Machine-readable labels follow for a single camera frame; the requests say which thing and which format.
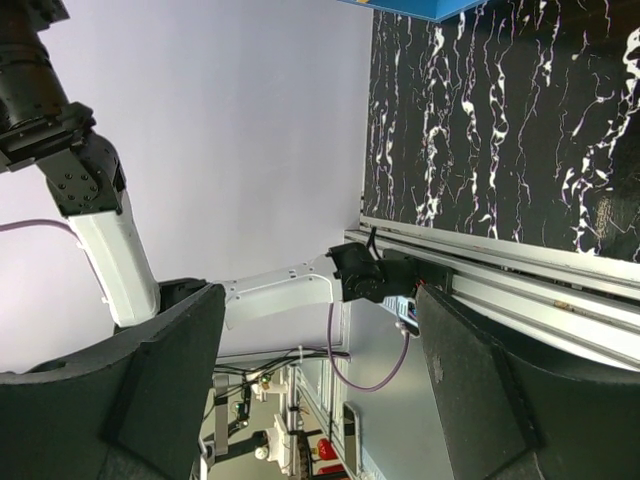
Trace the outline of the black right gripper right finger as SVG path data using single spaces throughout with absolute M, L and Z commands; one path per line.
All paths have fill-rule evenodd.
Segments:
M 455 478 L 638 478 L 638 373 L 549 346 L 430 286 L 417 313 Z

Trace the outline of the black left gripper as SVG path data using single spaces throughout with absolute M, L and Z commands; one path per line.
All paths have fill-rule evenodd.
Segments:
M 1 3 L 1 170 L 83 172 L 92 111 L 69 102 L 39 34 L 70 15 L 62 1 Z

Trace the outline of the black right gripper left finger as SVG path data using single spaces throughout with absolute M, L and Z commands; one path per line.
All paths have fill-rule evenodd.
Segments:
M 155 318 L 1 375 L 4 479 L 187 479 L 225 315 L 206 283 Z

